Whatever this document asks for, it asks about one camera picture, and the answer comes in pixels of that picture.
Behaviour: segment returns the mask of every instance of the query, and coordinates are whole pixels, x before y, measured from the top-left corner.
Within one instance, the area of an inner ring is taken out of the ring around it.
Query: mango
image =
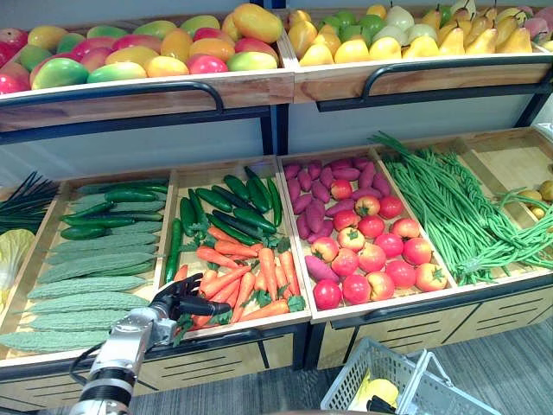
[[[150,78],[158,76],[188,75],[188,68],[184,62],[168,56],[157,56],[146,65],[146,74]]]
[[[92,39],[93,37],[115,37],[116,39],[118,39],[128,34],[129,32],[124,29],[101,24],[99,26],[94,26],[93,28],[88,29],[88,32],[86,32],[86,37],[88,39]]]
[[[240,52],[228,60],[226,65],[231,72],[261,71],[277,69],[277,61],[270,54],[262,52]]]
[[[44,64],[33,82],[33,89],[84,84],[88,71],[80,63],[68,58],[55,58]]]
[[[37,26],[29,32],[27,43],[54,52],[67,31],[57,26]]]
[[[186,30],[191,37],[194,37],[196,30],[198,30],[199,28],[221,29],[219,20],[209,15],[190,17],[181,25],[181,29]]]
[[[234,41],[237,41],[238,39],[240,39],[240,37],[242,37],[242,35],[234,25],[232,13],[225,17],[225,20],[223,21],[223,26],[221,26],[221,30],[228,34]]]
[[[159,54],[150,48],[145,46],[130,46],[112,52],[107,58],[105,58],[105,64],[111,65],[118,62],[134,62],[141,67],[146,68],[146,64],[154,59]]]
[[[256,4],[240,4],[232,12],[232,20],[243,36],[254,37],[265,43],[276,42],[283,33],[280,17]]]
[[[309,47],[305,55],[300,59],[301,67],[310,67],[312,65],[333,64],[332,52],[325,44],[314,44]]]
[[[159,40],[163,38],[170,32],[176,29],[176,25],[173,22],[168,20],[155,20],[150,23],[143,24],[142,26],[137,27],[132,32],[135,35],[150,35],[157,37]]]
[[[19,52],[19,61],[28,71],[44,61],[49,56],[52,56],[45,48],[40,48],[34,45],[25,45]]]
[[[300,21],[292,26],[288,32],[288,38],[298,59],[303,57],[311,43],[317,37],[317,29],[311,22]]]
[[[192,43],[192,37],[190,37],[188,32],[182,29],[175,29],[163,39],[161,55],[186,62]]]
[[[220,39],[206,38],[195,41],[190,47],[190,56],[195,54],[210,54],[221,59],[223,62],[228,61],[234,55],[234,47]]]
[[[79,33],[68,33],[63,36],[58,43],[56,54],[66,54],[71,52],[75,46],[85,40],[85,37]]]
[[[135,80],[147,78],[143,67],[134,62],[118,62],[99,67],[90,75],[86,83],[109,82],[111,80]]]
[[[130,48],[131,46],[144,46],[155,50],[159,54],[162,50],[162,41],[150,35],[127,35],[113,43],[114,50]]]

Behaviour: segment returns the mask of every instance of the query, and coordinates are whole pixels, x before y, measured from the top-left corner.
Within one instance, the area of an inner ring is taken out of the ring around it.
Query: pear
[[[383,37],[372,44],[369,56],[371,61],[401,59],[401,45],[393,37]]]
[[[440,4],[438,4],[435,9],[429,10],[422,19],[422,23],[428,24],[429,26],[433,27],[436,32],[440,29],[441,21],[442,13],[440,11]]]
[[[470,30],[470,33],[465,36],[465,46],[470,45],[476,40],[480,34],[493,26],[493,21],[488,19],[485,16],[478,16],[473,21],[473,27]]]
[[[494,54],[497,41],[498,30],[496,28],[486,29],[466,47],[465,52],[466,54]]]
[[[449,31],[448,35],[443,40],[440,45],[440,54],[441,55],[458,55],[465,54],[465,47],[463,46],[463,41],[465,34],[463,29],[460,26],[453,28]]]
[[[408,58],[429,58],[440,54],[438,45],[430,36],[417,37],[410,46],[404,50],[402,56]]]
[[[531,54],[530,31],[527,28],[515,29],[509,39],[498,47],[497,52],[499,54]]]
[[[386,14],[386,24],[391,26],[397,26],[402,31],[407,30],[415,24],[415,19],[409,11],[401,6],[393,6],[388,10]]]

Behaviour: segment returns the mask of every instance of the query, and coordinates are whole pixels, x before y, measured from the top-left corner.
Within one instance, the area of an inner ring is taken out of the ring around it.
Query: wooden crate
[[[313,22],[320,22],[323,17],[343,10],[341,9],[308,9]],[[362,17],[366,9],[346,8],[356,17]],[[407,8],[416,18],[416,22],[426,13],[428,7]],[[289,10],[281,12],[285,18]],[[532,54],[483,54],[458,56],[461,60],[505,60],[510,56],[537,58],[551,55],[545,49],[534,46]],[[436,57],[432,61],[447,61],[453,57]],[[381,67],[392,63],[425,62],[429,59],[368,61],[333,65],[300,67],[297,59],[289,61],[294,70],[294,103],[324,101],[330,99],[353,98],[361,95],[367,78]],[[419,91],[452,89],[472,86],[500,86],[515,84],[535,84],[543,79],[551,68],[550,63],[532,63],[528,65],[502,64],[481,67],[454,67],[450,69],[419,70],[406,73],[390,73],[375,82],[371,95],[391,93],[412,93]]]
[[[285,166],[286,164],[299,163],[302,166],[305,166],[311,160],[321,160],[322,164],[324,165],[325,163],[340,159],[342,157],[353,157],[353,156],[366,156],[369,158],[369,160],[374,161],[376,171],[382,173],[388,179],[388,182],[391,185],[391,194],[396,195],[404,204],[405,210],[402,213],[402,217],[415,219],[416,217],[413,214],[413,212],[410,210],[409,204],[401,195],[401,192],[396,187],[394,181],[391,179],[383,162],[380,160],[379,155],[376,153],[376,151],[374,151],[373,147],[371,146],[360,146],[360,147],[351,147],[351,148],[340,149],[340,150],[319,151],[314,153],[304,153],[304,154],[293,155],[293,156],[280,156],[278,158],[279,167],[280,167],[279,175],[281,176],[281,181],[283,183],[286,183],[286,179],[284,177],[284,172],[283,172],[283,166]],[[288,190],[286,190],[285,192],[285,199],[286,199],[286,205],[289,210],[290,218],[295,218],[294,212],[292,210],[292,203],[289,198]],[[393,221],[394,220],[387,220],[386,226],[388,227]],[[349,317],[361,316],[375,309],[393,307],[393,306],[406,304],[406,303],[421,302],[421,301],[431,300],[434,298],[454,295],[456,293],[457,284],[451,278],[451,275],[449,274],[447,267],[443,263],[439,252],[437,252],[436,249],[433,247],[432,261],[433,263],[438,264],[443,269],[444,275],[448,279],[448,284],[445,290],[439,290],[439,291],[433,291],[433,292],[421,292],[416,288],[412,288],[408,290],[396,290],[396,295],[394,296],[394,298],[391,298],[389,300],[369,302],[365,304],[350,305],[350,306],[345,306],[345,304],[342,302],[341,306],[337,309],[318,310],[315,305],[315,298],[313,296],[313,287],[315,287],[315,281],[309,277],[307,266],[305,263],[305,255],[311,255],[310,244],[307,241],[300,239],[297,232],[297,226],[296,226],[295,220],[293,220],[292,226],[294,227],[296,246],[298,246],[302,251],[301,252],[302,255],[300,256],[300,260],[301,260],[300,262],[302,267],[302,275],[306,278],[305,285],[309,287],[308,299],[309,299],[312,314],[313,314],[313,319],[312,319],[313,323],[325,322],[327,320],[341,319],[346,316],[349,316]],[[426,240],[429,240],[428,235],[426,235],[426,233],[421,227],[420,227],[420,231],[421,231],[422,237],[424,237]],[[336,236],[337,236],[337,233],[334,230],[333,237],[336,238]]]
[[[223,21],[227,13],[214,13]],[[66,27],[72,32],[86,35],[86,31],[98,24],[110,24],[122,29],[132,30],[138,26],[157,19],[174,22],[177,27],[191,16],[158,16],[144,19],[133,19],[116,22],[86,23]],[[58,93],[86,91],[97,92],[114,86],[147,86],[163,81],[198,81],[205,82],[217,90],[225,108],[239,108],[256,105],[275,105],[292,102],[294,74],[290,62],[294,59],[289,54],[285,34],[276,42],[280,62],[278,69],[262,71],[243,71],[228,73],[207,73],[200,75],[173,76],[165,78],[148,78],[144,80],[125,80],[101,84],[84,84],[62,86],[36,91],[12,93],[0,97],[3,99],[17,97],[37,97],[48,99]],[[111,98],[78,99],[34,105],[10,106],[0,111],[0,132],[17,131],[49,125],[65,125],[115,118],[145,117],[181,112],[209,111],[215,109],[213,99],[202,91],[181,91],[171,93],[143,93],[139,95],[122,95]]]

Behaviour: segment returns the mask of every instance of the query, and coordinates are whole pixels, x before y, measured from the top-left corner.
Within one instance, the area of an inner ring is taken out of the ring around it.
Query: tomato
[[[390,233],[394,233],[402,238],[416,238],[421,234],[418,222],[413,219],[398,219],[390,228]]]
[[[415,270],[405,261],[391,261],[386,266],[386,274],[390,276],[397,288],[410,288],[415,285]]]
[[[374,243],[384,250],[387,258],[396,257],[404,251],[404,242],[393,233],[382,233],[374,240]]]
[[[415,269],[415,285],[421,291],[438,291],[446,288],[448,280],[436,264],[421,264]]]
[[[359,274],[347,277],[342,283],[344,299],[351,304],[363,304],[369,301],[371,286],[367,279]]]
[[[424,264],[432,259],[432,247],[423,238],[412,238],[404,243],[404,258],[413,265]]]
[[[323,279],[314,287],[313,296],[318,309],[330,310],[335,309],[340,304],[342,291],[336,283],[329,279]]]
[[[391,219],[399,216],[404,210],[403,203],[396,196],[386,196],[380,199],[380,216]]]
[[[385,224],[378,216],[365,216],[358,224],[357,228],[366,238],[376,238],[384,231]]]

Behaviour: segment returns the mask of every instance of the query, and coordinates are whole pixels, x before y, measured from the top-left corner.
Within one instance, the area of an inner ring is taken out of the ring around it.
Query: plastic shopping basket
[[[443,379],[427,371],[433,361]],[[399,390],[397,414],[501,415],[453,386],[432,352],[423,350],[417,364],[365,337],[347,360],[321,402],[321,409],[346,410],[367,369],[371,379],[383,378]]]

